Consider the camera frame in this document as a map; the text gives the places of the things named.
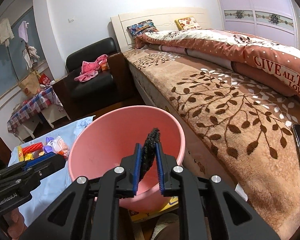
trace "floral pillow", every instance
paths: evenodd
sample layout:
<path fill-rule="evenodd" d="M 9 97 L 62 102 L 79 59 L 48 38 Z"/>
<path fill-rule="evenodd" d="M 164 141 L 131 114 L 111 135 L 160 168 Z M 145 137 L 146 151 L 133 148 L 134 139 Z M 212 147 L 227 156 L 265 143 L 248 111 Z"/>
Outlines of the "floral pillow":
<path fill-rule="evenodd" d="M 180 30 L 202 30 L 194 17 L 177 19 L 174 22 Z"/>
<path fill-rule="evenodd" d="M 134 39 L 143 33 L 158 32 L 152 20 L 146 20 L 141 23 L 131 25 L 127 27 L 127 29 L 132 34 Z"/>

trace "paper bag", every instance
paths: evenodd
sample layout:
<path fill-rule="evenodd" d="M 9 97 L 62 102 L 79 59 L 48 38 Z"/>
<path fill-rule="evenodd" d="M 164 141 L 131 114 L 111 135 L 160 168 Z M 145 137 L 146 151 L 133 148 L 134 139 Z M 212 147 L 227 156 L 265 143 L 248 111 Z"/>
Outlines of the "paper bag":
<path fill-rule="evenodd" d="M 31 72 L 24 80 L 19 82 L 19 87 L 29 99 L 33 98 L 37 94 L 37 90 L 40 89 L 40 83 L 35 72 Z"/>

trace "pink bowl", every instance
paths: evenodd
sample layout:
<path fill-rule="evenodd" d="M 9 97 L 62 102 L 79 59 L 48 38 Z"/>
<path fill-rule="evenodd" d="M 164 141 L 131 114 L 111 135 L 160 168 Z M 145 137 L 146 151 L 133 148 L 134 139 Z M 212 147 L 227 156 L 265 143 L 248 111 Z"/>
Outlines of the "pink bowl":
<path fill-rule="evenodd" d="M 119 166 L 123 157 L 132 155 L 136 143 L 143 145 L 148 133 L 159 128 L 163 151 L 173 155 L 178 165 L 185 155 L 185 135 L 180 123 L 168 112 L 152 106 L 129 106 L 109 112 L 85 128 L 70 152 L 69 173 L 72 181 L 79 176 L 101 177 Z M 120 206 L 137 211 L 160 210 L 169 198 L 160 194 L 157 166 L 139 183 L 137 196 L 120 200 Z"/>

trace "white cabinet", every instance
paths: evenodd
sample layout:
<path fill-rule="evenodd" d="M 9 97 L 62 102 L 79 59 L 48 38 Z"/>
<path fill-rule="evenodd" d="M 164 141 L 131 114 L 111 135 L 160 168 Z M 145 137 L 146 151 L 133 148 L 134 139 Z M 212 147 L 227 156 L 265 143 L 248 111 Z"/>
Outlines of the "white cabinet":
<path fill-rule="evenodd" d="M 298 47 L 291 0 L 220 0 L 225 30 Z"/>

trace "hanging clothes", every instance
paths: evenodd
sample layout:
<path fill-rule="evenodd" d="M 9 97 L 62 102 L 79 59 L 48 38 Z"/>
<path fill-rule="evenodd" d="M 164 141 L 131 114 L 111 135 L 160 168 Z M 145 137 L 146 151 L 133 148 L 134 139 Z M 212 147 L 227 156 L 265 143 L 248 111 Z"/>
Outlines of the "hanging clothes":
<path fill-rule="evenodd" d="M 37 55 L 37 49 L 32 46 L 28 46 L 29 53 L 27 49 L 23 51 L 23 57 L 27 62 L 27 70 L 30 70 L 32 68 L 33 63 L 35 62 L 35 59 L 39 59 L 40 56 Z"/>
<path fill-rule="evenodd" d="M 26 43 L 28 43 L 28 24 L 29 23 L 26 21 L 23 21 L 18 28 L 19 37 L 22 38 Z"/>
<path fill-rule="evenodd" d="M 2 19 L 0 22 L 0 45 L 5 44 L 6 47 L 9 46 L 10 40 L 13 39 L 14 35 L 11 30 L 9 20 L 7 18 Z"/>

